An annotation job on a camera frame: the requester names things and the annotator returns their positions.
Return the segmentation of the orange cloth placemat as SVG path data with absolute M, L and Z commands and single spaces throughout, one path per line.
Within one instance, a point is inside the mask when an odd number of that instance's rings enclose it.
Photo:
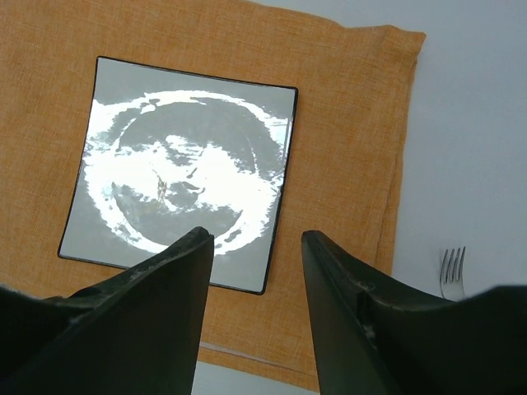
M 317 389 L 301 234 L 321 230 L 389 272 L 408 105 L 425 39 L 348 29 L 245 1 L 4 1 L 1 4 L 1 280 L 70 295 L 114 269 L 57 249 L 86 133 L 99 55 L 295 86 L 277 239 L 261 296 L 213 287 L 201 360 Z

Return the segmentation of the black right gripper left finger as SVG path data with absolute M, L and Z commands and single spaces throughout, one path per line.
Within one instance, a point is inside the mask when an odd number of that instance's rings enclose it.
M 69 297 L 3 287 L 2 393 L 191 393 L 213 254 L 197 227 Z

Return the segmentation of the white square plate black rim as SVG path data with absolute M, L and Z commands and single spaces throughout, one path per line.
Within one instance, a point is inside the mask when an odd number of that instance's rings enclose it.
M 263 294 L 298 95 L 99 56 L 59 257 L 127 269 L 201 226 L 211 284 Z

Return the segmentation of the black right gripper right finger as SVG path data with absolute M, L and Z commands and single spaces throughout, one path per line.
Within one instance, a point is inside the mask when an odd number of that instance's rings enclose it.
M 323 394 L 523 394 L 526 289 L 450 301 L 407 286 L 317 230 L 301 237 Z

